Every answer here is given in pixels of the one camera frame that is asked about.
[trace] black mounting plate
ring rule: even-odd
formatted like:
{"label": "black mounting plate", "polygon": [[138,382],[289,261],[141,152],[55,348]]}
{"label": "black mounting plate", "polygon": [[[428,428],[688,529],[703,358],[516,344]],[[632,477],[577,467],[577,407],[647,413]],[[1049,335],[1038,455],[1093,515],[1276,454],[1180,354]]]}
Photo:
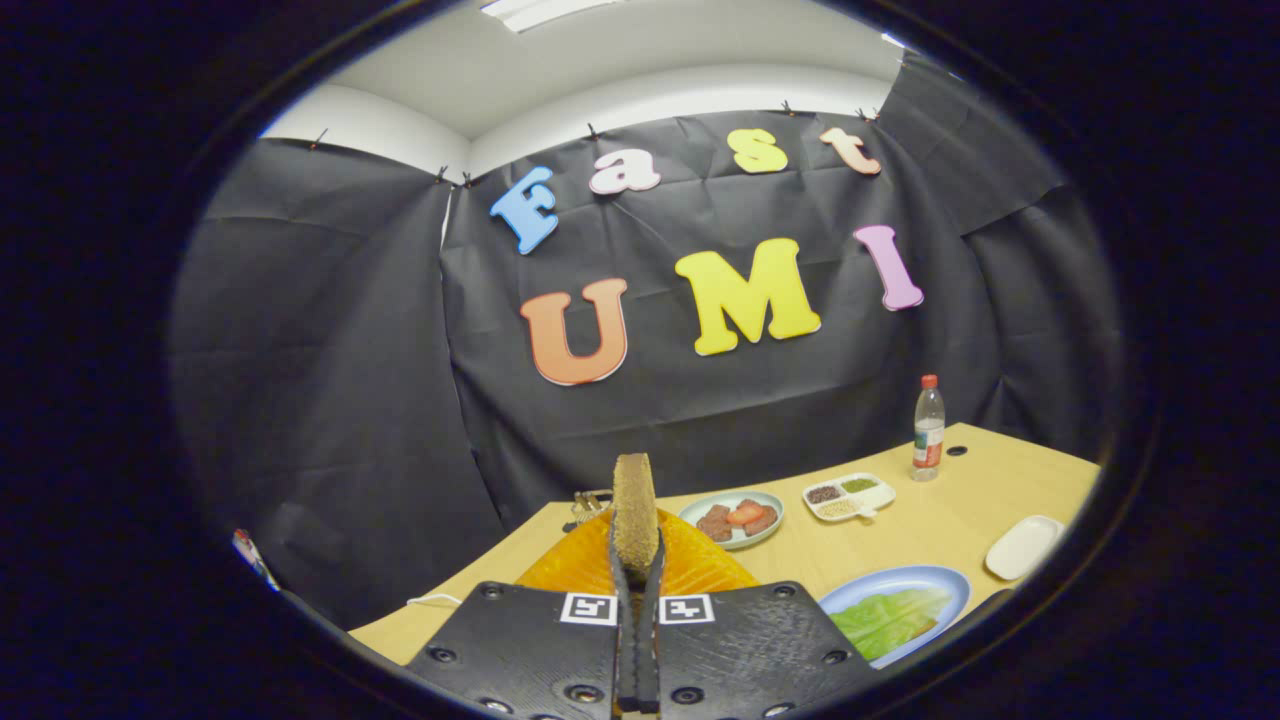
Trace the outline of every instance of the black mounting plate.
{"label": "black mounting plate", "polygon": [[771,717],[876,679],[800,583],[660,602],[663,720]]}
{"label": "black mounting plate", "polygon": [[572,597],[480,583],[406,669],[477,708],[526,719],[608,720],[617,620],[627,609],[614,605],[611,624],[562,621]]}

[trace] white dish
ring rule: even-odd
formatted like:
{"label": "white dish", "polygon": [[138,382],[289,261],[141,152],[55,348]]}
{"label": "white dish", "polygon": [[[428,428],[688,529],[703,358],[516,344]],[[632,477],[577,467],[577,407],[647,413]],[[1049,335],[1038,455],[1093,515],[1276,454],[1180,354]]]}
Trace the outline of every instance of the white dish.
{"label": "white dish", "polygon": [[737,503],[744,500],[754,500],[760,505],[767,505],[772,507],[777,514],[778,519],[773,521],[772,525],[764,528],[759,533],[746,537],[746,530],[742,528],[733,528],[733,538],[724,542],[718,542],[716,544],[723,547],[724,550],[739,550],[750,544],[755,544],[762,539],[772,536],[777,532],[778,525],[782,524],[782,501],[776,495],[767,492],[760,492],[755,489],[735,489],[728,492],[722,492],[713,495],[710,497],[704,497],[698,502],[691,503],[680,511],[680,519],[689,523],[692,527],[698,527],[698,521],[703,519],[707,512],[710,511],[712,505],[724,505],[730,511],[737,510]]}
{"label": "white dish", "polygon": [[[840,487],[840,483],[855,480],[859,478],[874,480],[876,487],[870,487],[858,492],[845,492],[845,488]],[[840,496],[832,500],[824,500],[822,502],[809,502],[809,491],[820,487],[833,487],[836,488],[837,492],[840,492]],[[870,473],[850,473],[847,475],[841,475],[832,480],[812,484],[800,492],[800,497],[804,500],[804,503],[809,506],[809,511],[813,512],[814,518],[827,523],[838,523],[841,520],[856,518],[858,515],[861,515],[864,518],[874,518],[877,510],[884,507],[886,505],[893,502],[893,500],[897,498],[897,491],[895,491],[892,486],[890,486],[888,483],[886,483],[884,480],[877,478]],[[822,515],[822,512],[819,512],[820,509],[841,501],[852,502],[855,509],[850,512],[833,515],[831,518],[826,518]]]}
{"label": "white dish", "polygon": [[987,551],[987,569],[1006,580],[1030,573],[1062,537],[1062,523],[1043,515],[1024,518]]}

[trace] table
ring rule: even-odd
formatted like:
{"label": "table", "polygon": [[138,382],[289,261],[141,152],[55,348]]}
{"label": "table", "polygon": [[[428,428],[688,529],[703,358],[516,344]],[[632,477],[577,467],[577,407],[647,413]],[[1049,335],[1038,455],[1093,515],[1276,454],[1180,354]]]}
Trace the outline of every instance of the table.
{"label": "table", "polygon": [[[991,544],[1028,515],[1047,515],[1069,524],[1093,488],[1098,466],[964,423],[946,430],[945,447],[956,446],[969,451],[956,457],[943,455],[938,478],[925,483],[910,478],[911,443],[906,443],[804,475],[744,486],[741,489],[762,489],[782,498],[785,514],[782,527],[771,537],[732,555],[759,582],[795,580],[815,600],[877,570],[945,565],[968,575],[973,584],[963,611],[968,614],[996,591],[1018,584],[986,569]],[[856,471],[873,473],[893,486],[897,500],[874,519],[826,523],[814,518],[800,497],[801,491]],[[710,495],[714,492],[659,497],[658,507],[680,512]],[[483,580],[515,582],[564,536],[564,523],[573,519],[571,506],[571,502],[547,503],[430,593],[462,598]],[[406,665],[456,607],[445,600],[430,602],[404,606],[351,630],[351,635],[393,662]]]}

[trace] tomato slice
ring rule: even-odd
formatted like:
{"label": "tomato slice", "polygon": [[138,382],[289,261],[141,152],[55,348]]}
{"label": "tomato slice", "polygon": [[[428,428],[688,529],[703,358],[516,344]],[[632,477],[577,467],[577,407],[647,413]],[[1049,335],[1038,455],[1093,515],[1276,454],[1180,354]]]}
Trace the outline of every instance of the tomato slice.
{"label": "tomato slice", "polygon": [[739,507],[737,510],[730,512],[724,516],[731,525],[745,525],[748,523],[759,520],[764,515],[764,507],[759,505],[748,505],[746,507]]}

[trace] clip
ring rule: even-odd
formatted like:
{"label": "clip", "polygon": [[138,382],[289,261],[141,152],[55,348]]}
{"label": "clip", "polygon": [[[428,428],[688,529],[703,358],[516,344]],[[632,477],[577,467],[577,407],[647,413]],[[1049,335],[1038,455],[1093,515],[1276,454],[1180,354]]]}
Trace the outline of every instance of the clip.
{"label": "clip", "polygon": [[316,149],[316,145],[320,145],[320,138],[321,138],[321,137],[324,137],[324,133],[325,133],[325,132],[329,132],[329,128],[324,128],[324,132],[321,132],[321,133],[320,133],[320,137],[317,137],[317,138],[315,140],[315,142],[312,142],[312,143],[311,143],[311,147],[310,147],[310,149],[307,150],[307,152],[310,152],[311,150],[315,150],[315,149]]}

